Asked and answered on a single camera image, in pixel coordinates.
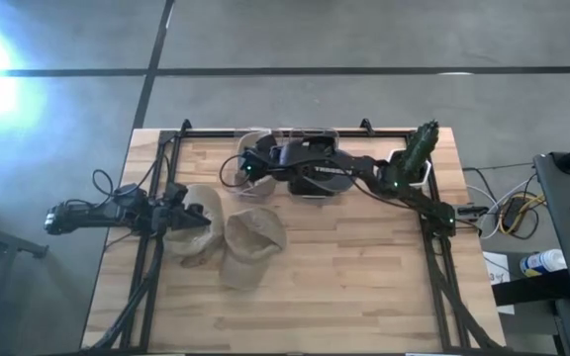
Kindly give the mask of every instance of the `electrical wire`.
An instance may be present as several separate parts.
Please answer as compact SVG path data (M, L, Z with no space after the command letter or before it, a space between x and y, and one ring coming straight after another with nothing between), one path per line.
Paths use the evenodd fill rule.
M501 168L511 168L511 167L522 167L533 165L533 162L525 162L525 163L514 163L514 164L505 164L505 165L498 165L498 166L491 166L491 167L478 167L478 170L488 170L488 169L501 169Z
M223 184L224 187L226 187L226 188L238 188L238 187L242 187L243 185L245 185L245 183L249 182L249 175L248 175L247 178L246 178L243 182L241 182L240 184L230 184L230 183L227 183L227 182L224 180L224 168L226 167L226 165L228 164L228 162L232 161L232 160L235 159L235 158L239 158L239 157L241 157L241 154L235 154L234 156L229 157L228 159L226 159L226 160L224 161L224 163L222 163L221 168L219 168L219 180L222 182L222 184Z
M510 228L505 229L504 223L503 223L503 217L504 217L503 210L507 209L507 206L511 203L511 200L513 198L525 199L526 202L519 209L519 212L517 213L516 219L514 220L514 222L510 226ZM497 210L497 222L496 222L496 224L499 228L499 231L505 235L509 235L511 237L522 239L522 240L531 238L535 234L535 232L537 231L539 223L540 223L540 216L539 216L538 212L535 210L532 210L529 207L529 205L531 203L536 202L536 201L540 201L540 203L537 204L535 207L537 207L538 205L542 205L544 203L544 195L536 196L535 194L533 194L532 192L529 192L529 191L527 191L527 192L522 191L522 192L513 193ZM529 232L527 235L518 235L514 232L514 229L518 228L518 226L520 226L522 219L523 219L523 216L524 216L524 214L526 214L526 212L533 213L533 215L535 217L535 219L533 221L533 228L531 229L531 232Z
M126 235L124 235L124 236L122 236L122 237L119 237L119 238L116 238L115 240L109 242L109 243L105 246L105 251L107 251L107 250L109 249L109 247L111 247L112 245L114 245L114 244L116 244L116 243L118 243L118 242L124 240L125 238L127 238L127 237L129 237L129 236L132 236L133 234L134 234L134 232L131 231L131 232L127 233Z
M530 178L528 180L523 181L522 183L518 184L516 187L514 187L514 189L512 189L511 191L509 191L506 195L504 195L501 199L499 199L498 201L496 201L496 204L494 204L488 211L487 213L489 214L492 211L495 211L495 209L499 208L499 204L501 204L501 202L503 202L504 200L506 200L507 198L509 198L512 194L514 194L516 192L517 189L519 189L520 187L522 187L523 185L527 184L528 181L530 180ZM484 216L481 219L481 222L478 224L479 228L483 228L483 224L485 223L485 220L487 219L487 215ZM494 236L496 234L496 232L499 230L498 224L496 224L496 226L494 227L494 230L487 236L480 236L481 239L488 239L492 236Z
M475 190L475 191L477 191L477 192L483 194L484 196L487 197L487 199L490 200L490 202L492 202L492 204L496 204L496 198L493 198L491 194L488 194L488 193L487 193L486 191L484 191L483 189L478 188L478 187L475 187L475 186L473 186L473 185L469 185L469 184L466 184L465 186L468 187L468 188L470 188L470 189L472 189L472 190Z
M235 185L230 185L230 184L227 185L227 184L223 181L223 179L222 179L222 178L223 178L223 177L222 177L222 172L223 172L223 170L224 170L224 166L225 166L226 164L228 164L228 162L230 162L232 159L237 158L237 157L239 157L239 156L240 156L240 154L236 154L236 155L234 155L234 156L229 157L228 159L226 159L226 160L224 161L224 163L222 164L222 167L219 169L219 175L220 175L219 178L220 178L220 180L222 181L222 184L224 184L224 186L226 186L226 187L229 187L229 188L235 188L235 187L237 187L237 186L235 186ZM274 165L272 162L270 162L270 161L268 161L268 160L266 160L266 159L264 159L264 158L262 158L262 157L259 157L259 156L257 156L257 155L254 155L254 157L257 158L258 160L262 161L263 163L266 163L266 164L268 164L268 165L271 165L271 166L272 166L271 169L273 169L273 170L291 168L291 166ZM384 199L384 198L378 197L377 195L366 191L364 188L362 188L362 186L360 186L360 185L357 183L357 179L356 179L355 177L353 177L353 176L351 176L350 174L348 174L348 172L346 171L346 169L345 169L344 167L342 167L339 163L337 163L336 161L334 161L334 160L332 160L332 159L330 159L330 158L322 158L322 159L320 159L320 158L313 158L313 159L307 159L307 160L302 160L302 161L296 162L296 164L314 163L314 162L328 162L328 163L333 164L337 169L339 169L340 171L342 171L342 173L343 173L346 177L348 177L348 179L351 180L351 182L353 183L353 185L355 186L355 188L357 188L357 189L358 189L360 192L362 192L364 195L366 195L366 196L368 196L368 197L370 197L370 198L372 198L372 199L374 199L374 200L376 200L376 201L378 201L378 202L382 202L382 203L384 203L384 204L388 204L388 205L393 206L393 207L396 207L396 208L413 210L413 211L416 211L416 212L422 214L422 212L418 211L417 209L415 209L415 208L413 208L413 207L409 207L409 206L405 206L405 205L400 205L400 204L397 204L397 203L388 201L388 200L386 200L386 199Z
M468 221L461 220L461 219L455 219L455 221L458 223L465 223L467 225L470 225L471 227L476 228L479 231L479 234L483 233L483 230L474 222L468 222Z
M397 203L391 202L391 201L386 200L386 199L384 199L384 198L381 198L381 197L379 197L379 196L377 196L377 195L375 195L375 194L373 194L373 193L371 193L371 192L366 191L364 188L362 188L362 187L357 183L357 179L356 179L355 177L349 175L348 172L346 171L346 169L344 169L342 166L339 165L339 163L335 162L335 161L332 160L332 159L313 159L313 160L310 160L310 162L314 162L314 161L327 161L327 162L330 162L330 163L334 164L339 170L342 171L342 173L344 173L345 176L347 176L347 177L351 180L351 182L353 183L353 185L355 186L355 188L357 188L357 189L358 189L360 192L362 192L364 195L366 195L366 196L368 196L368 197L370 197L370 198L373 198L374 200L376 200L376 201L378 201L378 202L382 202L382 203L384 203L384 204L388 204L388 205L390 205L390 206L397 207L397 208L401 208L401 209L412 210L412 211L415 211L415 212L417 212L417 213L419 213L419 214L424 214L424 212L419 211L419 210L416 209L415 207L411 207L411 206L409 206L409 205L406 205L406 206L404 206L404 205L399 205L399 204L397 204ZM482 231L479 226L477 226L476 224L474 224L474 223L472 223L472 222L467 222L467 221L459 220L459 219L455 219L455 221L458 222L458 223L465 223L465 224L467 224L467 225L470 225L470 226L473 227L473 228L476 228L476 229L479 230L479 231Z
M394 203L394 202L391 202L391 201L388 201L388 200L386 200L386 199L383 199L383 198L381 198L381 197L379 197L379 196L376 196L376 195L374 195L373 193L367 192L362 186L360 186L360 185L357 183L357 181L356 181L356 179L355 179L354 177L351 177L351 176L349 176L348 174L346 174L346 171L344 170L344 168L339 167L339 166L337 166L337 168L339 168L339 169L342 171L342 173L344 173L344 175L351 181L351 183L355 186L355 188L357 188L357 189L358 189L361 193L363 193L364 195L366 195L366 196L368 196L368 197L370 197L370 198L373 198L373 199L375 199L375 200L377 200L377 201L380 201L380 202L382 202L382 203L392 205L392 206L397 207L397 208L414 210L414 209L412 209L411 207L402 206L402 205L396 204L396 203ZM308 181L308 182L310 182L311 184L317 186L318 188L323 189L323 190L326 190L326 191L328 191L328 192L332 192L332 193L342 193L342 192L343 192L343 191L341 191L341 190L331 189L331 188L324 187L322 184L318 183L317 181L315 181L315 180L313 180L313 179L311 179L311 178L309 178L309 177L303 177L303 178L305 178L306 181Z
M546 199L545 199L545 200L542 200L541 202L539 202L539 203L535 204L534 206L531 206L531 207L529 207L529 208L527 208L527 209L530 210L530 211L533 211L535 208L537 208L537 207L539 207L539 206L542 206L542 205L546 206Z
M68 204L69 202L79 202L79 203L84 203L84 204L87 204L89 206L92 206L93 209L96 209L96 208L104 206L113 198L124 197L124 196L130 195L134 191L136 191L137 189L140 188L140 186L144 183L146 178L148 178L150 173L153 171L153 168L155 168L155 164L160 159L163 159L166 162L166 171L167 171L167 175L168 175L167 180L170 181L171 175L173 173L170 171L170 161L168 160L168 157L166 157L165 154L161 154L159 157L157 157L153 161L153 163L151 164L151 166L148 168L147 172L145 173L144 177L141 179L141 181L134 188L132 188L126 192L115 193L114 192L114 181L111 179L109 174L103 169L94 169L94 171L91 173L91 182L94 185L94 188L96 188L96 190L98 190L100 193L102 193L103 195L106 196L105 200L102 203L98 203L96 205L89 203L87 201L84 201L84 200L80 200L80 199L70 199L70 200L66 201L65 203ZM109 192L104 190L103 188L101 188L100 185L98 185L98 182L96 181L96 174L101 174L102 176L104 176L107 179L107 182L109 183Z
M529 183L531 183L531 179L533 179L533 177L535 177L537 175L538 175L537 173L531 174L529 179L526 181L526 184L524 185L524 189L522 190L522 198L523 199L526 197L526 191L527 191L527 189L529 189Z
M489 198L490 198L492 201L496 202L496 195L494 195L494 192L492 192L492 188L490 188L490 184L487 182L487 179L485 179L485 176L483 175L483 172L481 172L478 168L474 168L474 167L465 167L465 168L463 168L463 171L466 171L466 172L467 172L467 171L476 172L476 173L479 175L479 177L481 177L481 180L483 181L483 184L485 184L485 188L486 188L487 191L490 193L490 194L489 194ZM482 190L480 190L480 189L478 189L478 188L476 188L476 187L474 187L474 188L472 188L472 189L478 190L479 192L482 192L482 193L485 193L485 192L483 192Z

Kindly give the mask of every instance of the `plastic container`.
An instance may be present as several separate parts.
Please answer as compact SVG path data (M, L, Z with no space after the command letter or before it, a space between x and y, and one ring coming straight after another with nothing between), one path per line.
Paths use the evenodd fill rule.
M560 249L534 253L521 260L521 271L528 277L566 269L564 255Z

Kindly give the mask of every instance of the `white paper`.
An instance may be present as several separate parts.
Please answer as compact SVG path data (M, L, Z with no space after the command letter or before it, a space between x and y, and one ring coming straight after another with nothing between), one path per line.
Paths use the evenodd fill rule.
M507 255L483 252L483 257L486 258L485 265L487 266L487 272L490 275L490 283L492 285L510 282L510 272L506 269L508 268ZM514 306L496 307L496 310L502 313L514 314Z

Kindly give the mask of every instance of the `black metal frame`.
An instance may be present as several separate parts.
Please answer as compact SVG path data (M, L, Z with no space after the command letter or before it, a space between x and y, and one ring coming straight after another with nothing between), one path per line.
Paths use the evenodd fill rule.
M221 131L192 131L192 125L188 120L185 120L180 131L161 131L157 143L156 157L164 154L164 151L169 143L172 143L172 151L170 158L170 172L176 172L179 149L182 138L233 138L236 137L240 131L234 130L221 130ZM408 131L375 131L373 130L370 122L367 119L362 120L360 129L356 130L338 130L340 137L354 138L354 137L394 137L402 138L408 141L412 132ZM150 182L149 195L156 196L159 188L159 178L162 168L162 160L158 159L153 167L152 178ZM439 201L439 194L436 185L436 178L434 170L428 177L428 190L433 200ZM480 327L470 311L463 305L458 282L456 279L456 272L454 268L454 261L451 253L451 243L447 236L435 236L426 219L418 216L422 228L422 237L424 240L425 256L427 263L428 276L430 280L430 287L432 292L432 302L434 305L434 313L436 317L437 327L439 331L440 343L442 347L441 354L455 354L455 355L476 355L476 356L539 356L542 354L537 353L523 353L515 352L502 348L494 341L492 341L487 333ZM445 272L442 272L437 264L433 242L439 241L441 256ZM138 252L135 261L134 274L130 287L130 302L125 310L129 310L129 314L125 317L124 311L119 316L119 320L124 319L125 322L119 323L119 328L114 331L122 335L120 345L118 348L112 349L112 344L105 344L101 348L83 349L75 353L67 355L133 355L142 354L148 351L148 342L150 337L150 330L152 327L152 318L154 314L155 294L157 291L157 283L161 269L161 255L159 260L153 257L151 262L151 270L147 272L149 280L143 278L143 266L146 257L146 251L150 243L149 236L143 236L138 246ZM162 241L156 242L156 248L161 247L163 251ZM142 286L146 283L145 291L143 292ZM140 297L135 301L133 296L140 293ZM137 346L131 344L133 332L133 318L138 307L142 301L143 296L146 295L145 307L142 317L142 332L140 342ZM445 297L452 306L457 334L459 336L459 346L452 345L450 331L448 329L447 317L443 304L443 297ZM474 336L474 339L481 348L472 348L470 344L469 334ZM204 353L185 353L191 356L204 356ZM218 353L217 355L240 355L233 353ZM286 355L286 354L264 354L264 355ZM371 355L371 354L349 354L349 355ZM384 355L406 355L405 353L385 353Z

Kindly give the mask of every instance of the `black cable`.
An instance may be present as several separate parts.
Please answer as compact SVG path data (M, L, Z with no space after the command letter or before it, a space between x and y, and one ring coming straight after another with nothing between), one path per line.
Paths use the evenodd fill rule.
M490 187L490 184L487 182L487 179L485 179L483 172L481 172L478 168L475 168L475 167L465 167L465 168L463 168L463 171L476 172L479 175L479 177L481 177L483 184L485 184L485 188L487 189L487 192L490 194L490 197L492 197L492 199L494 199L495 202L498 201L498 199L494 195L494 192L492 192L492 188Z
M129 233L127 233L126 235L124 235L124 236L122 236L122 237L120 237L120 238L117 238L117 239L115 239L115 240L109 242L109 243L105 246L105 251L107 251L107 250L109 249L109 247L111 247L113 244L118 243L118 242L124 240L125 238L127 238L127 237L129 237L129 236L131 236L131 235L133 235L133 234L134 234L133 232L129 232Z
M535 220L533 221L533 228L531 229L531 231L528 234L523 235L523 236L520 236L520 235L516 234L515 232L510 232L509 235L511 237L521 239L521 240L526 240L526 239L530 239L535 234L535 232L538 230L538 226L540 225L540 215L535 210L532 210L531 212L535 215Z
M68 199L68 200L65 201L65 205L66 205L66 206L68 206L69 203L82 203L82 204L86 204L86 205L88 205L88 206L90 206L90 207L92 207L92 208L95 206L95 204L90 203L90 202L87 202L87 201L82 200L82 199Z
M531 197L534 197L534 198L537 198L537 197L538 197L537 195L535 195L534 193L529 192L529 191L517 191L517 192L513 192L513 193L511 194L511 197L513 197L513 196L516 195L516 194L520 194L520 193L522 193L523 195L527 194L527 195L529 195L529 196L531 196ZM511 200L512 200L511 197L509 197L509 198L496 210L496 216L495 216L495 220L494 220L495 226L498 226L499 219L502 218L502 217L501 217L501 212L503 211L503 209L504 209L507 205L509 205L509 204L511 203ZM526 235L518 235L518 234L516 234L515 232L510 232L510 233L508 233L508 235L511 236L511 237L513 237L513 238L522 239L522 240L530 239L530 238L535 234L535 232L538 230L538 227L539 227L539 225L540 225L540 215L539 215L538 212L537 212L536 210L534 210L533 208L537 207L538 205L542 205L542 204L543 204L543 203L539 203L539 204L536 204L535 206L533 206L533 207L531 207L531 208L525 209L525 211L531 211L531 212L534 214L534 216L535 216L535 220L533 221L533 228L531 229L531 232L529 232L529 233L526 234Z
M476 169L478 169L478 170L501 169L501 168L510 168L510 167L521 167L521 166L527 166L527 165L533 165L533 162L505 164L505 165L491 166L491 167L478 167Z
M106 196L105 201L103 201L102 203L97 204L95 207L101 207L104 204L106 204L107 202L109 202L112 198L116 198L116 197L124 197L127 195L130 195L131 193L133 193L134 191L136 191L137 189L140 188L140 186L144 183L144 181L146 180L146 178L148 178L148 175L150 175L150 172L153 171L153 168L155 167L155 164L159 161L159 159L164 159L166 161L166 170L167 170L167 174L168 174L168 180L170 180L171 178L171 174L172 172L170 171L170 161L168 160L168 157L166 157L165 154L160 155L159 157L157 157L153 163L151 164L151 166L148 168L146 174L144 175L144 177L141 179L140 183L138 183L134 188L126 191L126 192L122 192L122 193L114 193L114 181L111 179L111 177L109 176L109 174L103 170L103 169L94 169L94 171L91 173L91 182L94 185L94 188L96 188L96 190L98 190L100 193L104 194ZM96 174L102 174L106 179L107 182L109 182L109 192L105 191L104 189L102 189L99 185L98 182L96 181ZM70 199L70 201L79 201L79 202L83 202L83 203L88 203L82 200L74 200L74 199Z
M470 225L470 226L476 228L477 230L479 230L479 233L482 232L482 230L479 228L479 226L477 226L476 223L474 223L474 222L467 222L467 221L463 221L463 220L461 220L461 219L455 219L455 221L458 222L458 223L465 223L465 224L467 224L467 225Z
M366 195L366 196L368 196L368 197L370 197L370 198L373 198L373 199L375 199L375 200L378 201L378 202L382 202L382 203L384 203L384 204L388 204L388 205L393 206L393 207L396 207L396 208L408 209L408 210L412 210L412 211L415 211L415 212L417 212L417 213L423 214L422 212L420 212L419 210L415 209L414 207L410 207L410 206L408 206L408 205L406 205L406 206L405 206L405 205L400 205L400 204L391 202L391 201L389 201L389 200L386 200L386 199L384 199L384 198L382 198L382 197L379 197L379 196L377 196L377 195L375 195L375 194L373 194L373 193L371 193L371 192L367 192L364 188L362 188L362 186L360 186L360 185L357 183L357 178L355 178L355 177L351 176L350 174L348 174L348 172L346 171L346 169L344 169L344 167L342 167L339 163L337 163L336 161L334 161L334 160L332 160L332 159L328 159L328 158L327 158L327 159L318 159L318 158L316 158L316 159L308 159L308 160L300 161L300 162L298 162L297 164L313 163L313 162L329 162L329 163L335 165L335 167L337 167L337 169L341 170L342 173L344 173L344 175L345 175L346 177L348 177L348 179L351 180L351 182L353 183L353 185L355 186L355 188L357 188L357 189L358 189L360 192L362 192L364 195Z
M524 184L524 190L522 190L522 198L523 199L525 199L525 197L526 197L526 190L529 188L529 183L531 183L531 179L533 179L533 177L535 177L536 175L538 175L538 174L537 173L531 174L529 179L526 181L526 184Z
M229 157L228 159L226 159L226 160L224 161L224 163L222 163L221 168L219 168L219 180L222 182L222 184L224 185L224 187L227 187L227 188L238 188L238 187L241 187L241 186L245 185L245 183L247 183L247 182L249 181L249 176L247 176L247 178L246 178L243 182L241 182L240 184L236 184L236 185L235 185L235 184L227 183L227 182L224 180L224 168L226 167L226 164L228 164L228 162L230 162L231 160L233 160L233 159L235 159L235 158L239 158L239 157L241 157L240 154L235 154L234 156Z

